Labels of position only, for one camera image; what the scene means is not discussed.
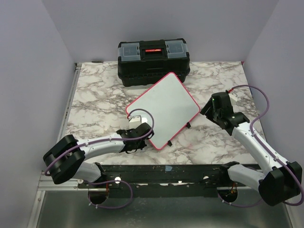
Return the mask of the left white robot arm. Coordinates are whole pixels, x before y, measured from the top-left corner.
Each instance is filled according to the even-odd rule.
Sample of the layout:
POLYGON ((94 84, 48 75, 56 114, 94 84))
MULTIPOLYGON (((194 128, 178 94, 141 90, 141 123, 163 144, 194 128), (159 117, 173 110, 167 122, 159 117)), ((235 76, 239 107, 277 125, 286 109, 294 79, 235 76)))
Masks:
POLYGON ((143 149, 145 140, 153 135, 152 127, 147 123, 90 140, 77 140, 71 134, 66 135, 43 156, 46 165, 44 175, 50 176, 55 184, 80 179, 96 188, 102 187, 106 180, 102 165, 86 161, 109 153, 130 153, 143 149))

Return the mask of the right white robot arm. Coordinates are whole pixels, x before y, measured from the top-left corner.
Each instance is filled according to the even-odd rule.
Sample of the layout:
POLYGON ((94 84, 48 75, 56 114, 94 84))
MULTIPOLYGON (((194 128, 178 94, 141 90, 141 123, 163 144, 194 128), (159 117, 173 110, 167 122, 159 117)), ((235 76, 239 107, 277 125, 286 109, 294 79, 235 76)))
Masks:
POLYGON ((276 152, 242 112, 234 112, 228 92, 212 94, 200 113, 240 142, 261 169, 255 171, 235 161, 224 164, 218 175, 222 185, 242 183, 256 190, 269 206, 304 194, 302 167, 276 152))

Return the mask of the pink framed whiteboard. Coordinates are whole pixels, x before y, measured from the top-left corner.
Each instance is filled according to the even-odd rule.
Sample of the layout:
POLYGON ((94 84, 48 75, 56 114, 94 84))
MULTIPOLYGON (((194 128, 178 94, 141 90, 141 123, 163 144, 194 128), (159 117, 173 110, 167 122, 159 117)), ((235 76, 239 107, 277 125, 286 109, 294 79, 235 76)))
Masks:
POLYGON ((178 77, 170 72, 125 108, 131 117, 140 115, 149 125, 152 120, 145 110, 154 118, 154 136, 151 144, 162 150, 187 123, 200 112, 200 106, 178 77))

